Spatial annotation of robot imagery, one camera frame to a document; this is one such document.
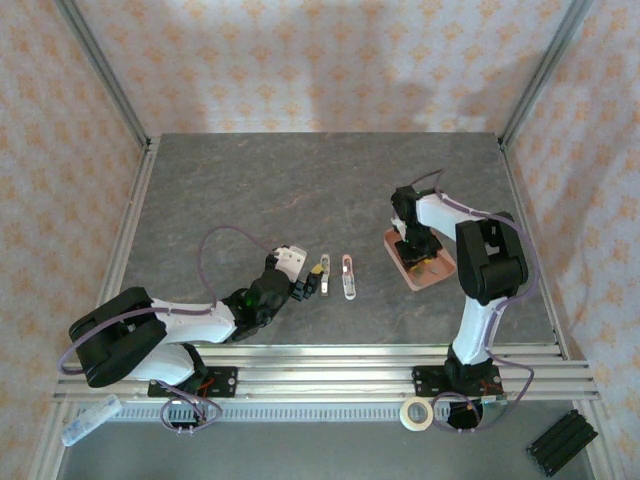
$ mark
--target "purple cable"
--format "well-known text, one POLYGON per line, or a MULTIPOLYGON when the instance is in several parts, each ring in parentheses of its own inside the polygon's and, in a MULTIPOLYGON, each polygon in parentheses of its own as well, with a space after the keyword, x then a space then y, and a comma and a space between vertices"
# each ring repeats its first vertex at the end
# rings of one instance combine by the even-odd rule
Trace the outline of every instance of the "purple cable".
MULTIPOLYGON (((531 283, 529 284, 529 286, 527 287, 527 289, 522 292, 520 295, 516 295, 515 297, 511 297, 511 298, 507 298, 506 300, 500 302, 498 305, 496 305, 496 308, 493 310, 491 317, 489 317, 489 325, 487 328, 487 332, 485 334, 485 337, 482 341, 482 344, 485 348, 485 351, 487 353, 487 355, 494 361, 501 363, 503 365, 508 365, 511 367, 517 367, 517 368, 522 368, 524 370, 527 370, 529 372, 529 378, 527 378, 527 381, 525 382, 524 386, 522 387, 522 390, 520 391, 520 393, 518 393, 518 395, 516 396, 516 398, 514 399, 513 403, 511 405, 509 405, 507 408, 505 408, 500 415, 493 420, 491 423, 489 423, 488 425, 483 425, 483 426, 479 426, 476 428, 472 428, 470 430, 456 430, 456 429, 452 429, 444 424, 442 424, 440 421, 436 420, 434 418, 433 423, 436 425, 436 427, 440 428, 441 430, 447 431, 447 432, 451 432, 451 433, 473 433, 476 431, 483 431, 483 430, 487 430, 493 426, 495 426, 499 421, 501 421, 502 419, 504 419, 510 412, 513 411, 513 409, 518 405, 518 403, 520 403, 520 400, 522 399, 522 397, 524 397, 524 395, 527 393, 527 390, 529 390, 529 387, 531 386, 531 382, 533 382, 533 378, 535 376, 535 372, 533 371, 533 369, 531 367, 529 367, 528 365, 523 365, 521 363, 516 363, 513 361, 509 361, 509 360, 505 360, 503 358, 497 357, 496 355, 494 355, 491 352, 491 347, 490 347, 490 342, 491 342, 491 333, 493 332, 494 329, 494 325, 496 323, 496 320, 498 318, 498 312, 501 312, 502 310, 504 310, 508 305, 515 303, 515 302, 520 302, 523 300, 528 299, 529 297, 531 297, 534 293, 535 293, 535 289, 538 285, 538 281, 540 280, 540 265, 538 263, 538 256, 536 255, 536 250, 533 246, 533 242, 531 241, 531 237, 529 237, 529 235, 527 235, 527 233, 515 222, 512 222, 511 220, 509 220, 508 218, 505 217, 501 217, 499 215, 493 215, 491 213, 487 213, 487 212, 480 212, 478 210, 473 210, 465 205, 462 205, 461 203, 458 203, 454 200, 451 200, 448 196, 445 196, 442 193, 442 190, 440 190, 439 188, 439 183, 440 183, 440 179, 442 178, 442 175, 444 174, 445 169, 441 168, 438 170, 435 170, 433 172, 427 173, 425 175, 420 176, 419 178, 415 179, 413 182, 411 182, 410 185, 413 185, 417 182, 419 182, 420 180, 423 180, 427 177, 431 177, 433 175, 437 174, 435 183, 434 183, 434 190, 436 192, 436 195, 438 196, 438 198, 440 199, 440 201, 442 203, 444 203, 445 205, 453 208, 454 210, 457 210, 459 212, 462 212, 464 214, 467 215, 471 215, 472 217, 478 217, 478 218, 488 218, 491 220, 496 220, 498 222, 502 222, 505 225, 508 225, 509 227, 511 227, 512 229, 514 229, 516 231, 516 233, 518 234, 518 237, 521 240, 524 240, 524 242, 527 245, 527 248, 529 249, 529 252, 531 253, 531 258, 533 260, 533 279, 531 280, 531 283)), ((476 418, 478 418, 478 412, 475 408, 475 405, 473 404, 473 402, 471 401, 471 399, 469 397, 467 397, 466 395, 462 395, 460 393, 457 392, 442 392, 439 395, 437 395, 434 399, 433 399, 433 406, 435 407, 435 404, 438 400, 440 400, 443 397, 458 397, 458 398, 463 398, 468 405, 470 405, 472 407, 472 409, 474 410, 474 412, 476 413, 476 418)))
MULTIPOLYGON (((255 243, 257 246, 259 246, 260 248, 265 250, 267 253, 271 253, 271 251, 272 251, 269 248, 267 248, 266 246, 264 246, 253 235, 251 235, 250 233, 244 231, 243 229, 241 229, 239 227, 235 227, 233 225, 218 225, 217 227, 212 228, 211 230, 209 230, 206 233, 206 235, 204 236, 204 238, 200 242, 200 245, 198 247, 198 254, 197 254, 198 276, 200 277, 200 280, 202 281, 202 284, 204 285, 204 287, 211 294, 212 302, 211 302, 211 306, 210 307, 202 309, 202 310, 186 310, 186 309, 182 309, 182 308, 169 309, 169 308, 164 308, 164 307, 162 307, 162 308, 149 307, 149 308, 141 308, 139 310, 133 310, 131 312, 126 312, 126 313, 122 313, 120 315, 116 315, 115 317, 110 318, 109 320, 106 320, 106 321, 100 323, 99 325, 93 327, 91 330, 89 330, 88 332, 84 333, 82 336, 80 336, 80 338, 78 338, 75 342, 73 342, 69 346, 69 348, 67 348, 65 350, 65 352, 58 359, 58 363, 57 363, 58 371, 60 373, 64 374, 64 375, 80 375, 80 374, 84 373, 82 368, 74 369, 74 368, 65 367, 64 366, 64 362, 67 361, 69 356, 78 347, 80 347, 83 343, 85 343, 91 337, 93 337, 94 335, 97 335, 98 333, 100 333, 105 328, 109 328, 110 326, 115 325, 116 323, 121 322, 123 320, 126 320, 128 318, 137 317, 139 315, 145 315, 147 313, 166 313, 168 315, 170 315, 171 313, 175 313, 177 315, 188 315, 188 316, 209 315, 215 309, 215 306, 218 303, 218 298, 216 296, 215 290, 213 289, 213 286, 207 280, 207 277, 205 276, 204 270, 202 268, 202 253, 203 253, 204 245, 205 245, 205 242, 207 241, 207 239, 214 232, 216 232, 218 230, 222 230, 222 229, 234 230, 234 231, 236 231, 238 233, 241 233, 242 235, 247 237, 249 240, 251 240, 253 243, 255 243)), ((190 427, 189 428, 189 431, 190 431, 191 434, 211 426, 213 423, 217 422, 220 419, 220 417, 222 416, 222 408, 220 408, 220 405, 218 405, 217 403, 212 402, 211 400, 209 400, 207 398, 204 398, 204 397, 199 397, 197 395, 191 395, 189 393, 183 392, 182 390, 180 390, 178 388, 175 388, 175 387, 169 385, 168 383, 163 382, 162 380, 156 380, 156 381, 164 389, 166 389, 166 390, 168 390, 168 391, 170 391, 170 392, 172 392, 172 393, 174 393, 176 395, 176 397, 169 399, 160 408, 160 421, 162 422, 162 425, 165 428, 167 428, 168 430, 177 432, 178 434, 180 434, 182 432, 182 427, 176 428, 176 427, 172 426, 171 423, 165 418, 165 413, 166 413, 167 409, 176 400, 189 405, 191 407, 191 409, 194 411, 194 413, 196 413, 202 420, 204 420, 203 423, 201 423, 200 425, 198 425, 196 427, 190 427), (199 410, 198 407, 197 407, 197 403, 207 404, 207 405, 213 407, 216 410, 216 415, 212 419, 207 420, 207 416, 206 416, 206 412, 205 412, 204 407, 203 407, 202 410, 199 410)))

